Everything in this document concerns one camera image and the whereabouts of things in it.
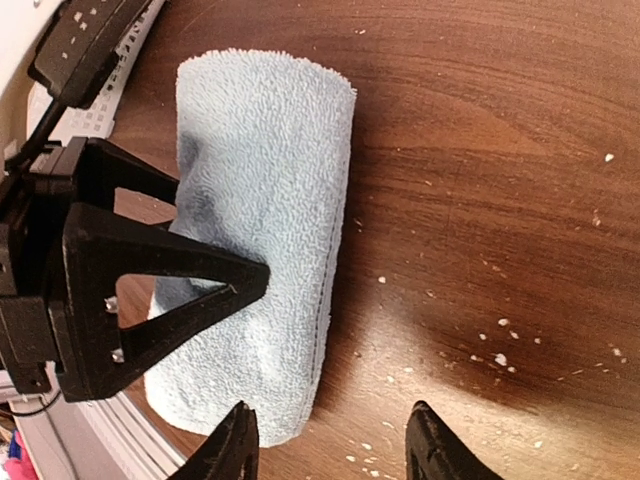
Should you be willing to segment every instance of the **red object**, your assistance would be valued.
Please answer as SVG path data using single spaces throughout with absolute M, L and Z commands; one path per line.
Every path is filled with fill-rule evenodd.
M 16 433 L 16 442 L 22 449 L 22 459 L 10 458 L 4 463 L 4 469 L 9 474 L 9 478 L 11 480 L 38 480 L 38 474 L 33 467 L 33 463 L 31 463 L 29 452 L 24 446 L 20 432 Z

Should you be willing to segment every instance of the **white plastic part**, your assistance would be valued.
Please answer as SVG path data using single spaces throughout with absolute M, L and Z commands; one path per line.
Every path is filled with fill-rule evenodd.
M 141 15 L 122 40 L 117 49 L 120 55 L 120 62 L 91 108 L 89 110 L 67 110 L 53 131 L 51 140 L 59 140 L 63 145 L 67 145 L 71 137 L 74 136 L 107 138 L 111 135 L 115 123 L 114 117 L 125 84 L 138 53 L 140 53 L 142 44 L 147 38 L 149 30 L 164 2 L 165 0 L 151 2 L 146 12 Z M 40 84 L 35 84 L 29 96 L 29 115 L 27 119 L 27 131 L 29 134 L 38 124 L 50 102 L 51 97 L 47 94 L 46 89 Z
M 0 167 L 26 140 L 27 67 L 35 46 L 63 0 L 0 2 Z

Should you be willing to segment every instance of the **cable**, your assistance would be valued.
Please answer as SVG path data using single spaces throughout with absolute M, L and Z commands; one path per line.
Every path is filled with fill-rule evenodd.
M 39 408 L 38 410 L 34 410 L 32 412 L 21 413 L 21 412 L 14 412 L 11 409 L 9 409 L 9 411 L 7 411 L 7 410 L 4 410 L 2 408 L 0 408 L 0 412 L 12 415 L 13 417 L 16 417 L 16 418 L 34 417 L 36 415 L 40 415 L 41 413 L 46 412 L 47 410 L 49 410 L 53 406 L 53 404 L 58 401 L 58 399 L 60 398 L 61 394 L 62 394 L 62 391 L 58 390 L 58 393 L 56 393 L 55 396 L 53 397 L 53 399 L 47 404 L 45 404 L 42 401 L 42 398 L 40 398 L 40 403 L 42 404 L 42 408 Z
M 20 151 L 5 161 L 5 170 L 19 168 L 28 161 L 34 160 L 42 150 L 42 147 L 49 141 L 51 132 L 58 125 L 66 109 L 66 105 L 56 100 L 51 100 L 38 125 Z

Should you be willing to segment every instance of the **wood grain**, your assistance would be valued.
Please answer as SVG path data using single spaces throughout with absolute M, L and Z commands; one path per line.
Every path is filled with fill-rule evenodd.
M 165 171 L 177 174 L 175 75 L 191 56 L 286 50 L 358 89 L 322 384 L 305 433 L 262 453 L 262 479 L 404 478 L 419 399 L 506 479 L 637 476 L 639 20 L 632 0 L 166 6 L 114 136 Z M 170 214 L 133 196 L 120 208 Z M 151 288 L 123 282 L 125 323 Z M 140 382 L 130 393 L 197 448 Z

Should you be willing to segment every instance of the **light blue towel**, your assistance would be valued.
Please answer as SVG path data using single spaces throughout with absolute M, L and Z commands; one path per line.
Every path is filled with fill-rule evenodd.
M 209 435 L 244 400 L 261 446 L 311 414 L 329 327 L 356 93 L 275 52 L 210 52 L 180 66 L 180 187 L 171 230 L 263 261 L 264 298 L 193 338 L 145 378 L 170 424 Z M 211 284 L 159 279 L 150 317 Z

